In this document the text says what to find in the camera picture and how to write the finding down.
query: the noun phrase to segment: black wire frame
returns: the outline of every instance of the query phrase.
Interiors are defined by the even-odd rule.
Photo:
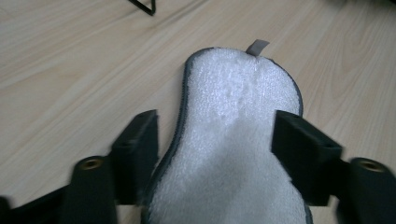
[[[145,5],[143,5],[142,3],[140,3],[137,0],[129,0],[131,3],[133,3],[135,6],[139,7],[140,9],[142,9],[143,11],[145,11],[147,14],[149,14],[150,16],[154,16],[156,7],[155,7],[155,0],[151,0],[151,8],[146,7]]]

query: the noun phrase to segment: wooden table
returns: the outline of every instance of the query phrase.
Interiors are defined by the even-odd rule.
[[[198,49],[262,53],[295,78],[304,117],[396,169],[396,5],[387,0],[0,2],[0,193],[18,206],[105,155],[131,118],[158,109],[161,155],[176,125],[183,63]],[[335,223],[333,208],[312,208]],[[122,223],[138,211],[120,209]]]

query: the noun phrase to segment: wooden floor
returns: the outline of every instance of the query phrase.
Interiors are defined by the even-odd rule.
[[[150,17],[126,0],[0,2],[0,194],[18,206],[105,155],[139,112],[158,109],[161,154],[176,125],[183,63],[198,49],[262,53],[295,78],[304,117],[396,170],[396,5],[387,0],[168,0]],[[335,223],[332,207],[312,208]],[[122,223],[138,211],[123,207]]]

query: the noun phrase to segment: scrubbing sponge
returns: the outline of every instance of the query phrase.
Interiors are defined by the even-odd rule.
[[[241,50],[203,49],[186,62],[183,93],[150,222],[307,223],[301,195],[270,150],[276,110],[303,110],[288,73]]]

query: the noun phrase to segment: gray hanging tag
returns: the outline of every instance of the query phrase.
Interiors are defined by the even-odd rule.
[[[257,39],[247,48],[247,53],[257,57],[269,43],[268,41]]]

